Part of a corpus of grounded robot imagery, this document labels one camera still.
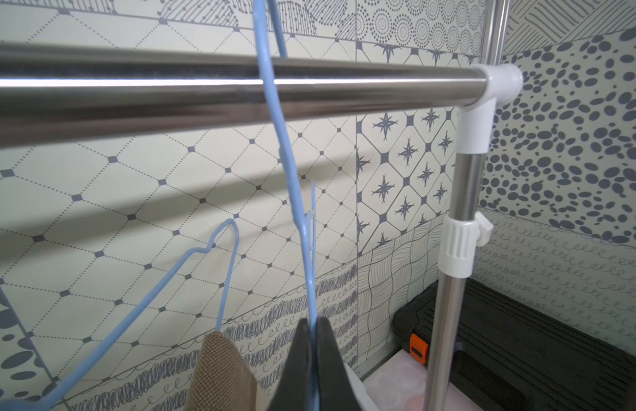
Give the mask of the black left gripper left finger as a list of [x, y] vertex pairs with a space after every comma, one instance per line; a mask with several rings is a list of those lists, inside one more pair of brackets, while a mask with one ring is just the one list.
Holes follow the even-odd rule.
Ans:
[[268, 411], [309, 410], [311, 400], [312, 348], [309, 322], [298, 322], [278, 388]]

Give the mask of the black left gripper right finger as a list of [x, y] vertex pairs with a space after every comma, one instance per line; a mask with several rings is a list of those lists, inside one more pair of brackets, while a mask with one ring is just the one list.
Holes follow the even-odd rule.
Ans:
[[319, 411], [361, 410], [328, 318], [318, 318], [316, 342]]

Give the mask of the brown plaid scarf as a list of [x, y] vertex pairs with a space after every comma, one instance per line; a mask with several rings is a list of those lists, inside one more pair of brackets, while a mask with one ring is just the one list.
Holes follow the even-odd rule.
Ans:
[[203, 340], [187, 410], [255, 410], [257, 382], [235, 344], [220, 332]]

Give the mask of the blue wire hanger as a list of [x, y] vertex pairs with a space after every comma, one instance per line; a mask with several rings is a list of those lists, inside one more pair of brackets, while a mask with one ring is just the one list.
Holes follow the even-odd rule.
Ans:
[[269, 10], [271, 22], [273, 24], [273, 31], [278, 46], [278, 52], [281, 58], [288, 57], [288, 51], [285, 44], [283, 24], [281, 16], [278, 10], [278, 4], [276, 0], [267, 0], [267, 7]]
[[[315, 227], [310, 226], [315, 222], [315, 212], [305, 214], [303, 212], [302, 192], [299, 179], [297, 177], [297, 163], [292, 152], [290, 139], [285, 125], [285, 117], [278, 96], [278, 87], [273, 71], [273, 61], [269, 47], [269, 36], [266, 29], [266, 19], [270, 17], [266, 1], [254, 1], [254, 37], [257, 51], [257, 62], [259, 73], [264, 88], [266, 103], [271, 114], [272, 123], [276, 130], [278, 142], [280, 144], [280, 160], [284, 168], [286, 184], [290, 195], [290, 206], [293, 215], [293, 221], [300, 235], [302, 248], [302, 262], [305, 270], [305, 281], [307, 288], [307, 301], [309, 310], [309, 334], [311, 338], [311, 348], [313, 356], [317, 350], [317, 306], [315, 295]], [[160, 294], [165, 286], [170, 282], [172, 277], [177, 273], [181, 266], [195, 253], [209, 253], [213, 247], [215, 237], [227, 226], [236, 228], [236, 223], [232, 219], [227, 219], [221, 224], [210, 237], [209, 244], [206, 248], [191, 248], [182, 258], [172, 267], [172, 270], [165, 274], [158, 284], [151, 289], [148, 294], [139, 302], [135, 308], [117, 325], [117, 327], [108, 334], [95, 351], [76, 368], [71, 375], [66, 378], [60, 385], [54, 388], [47, 396], [42, 397], [37, 402], [29, 402], [25, 400], [9, 400], [0, 402], [0, 410], [50, 410], [58, 402], [62, 401], [65, 395], [98, 363], [98, 361], [108, 352], [112, 345], [122, 337], [125, 331], [137, 320], [141, 313], [149, 306], [155, 297]]]

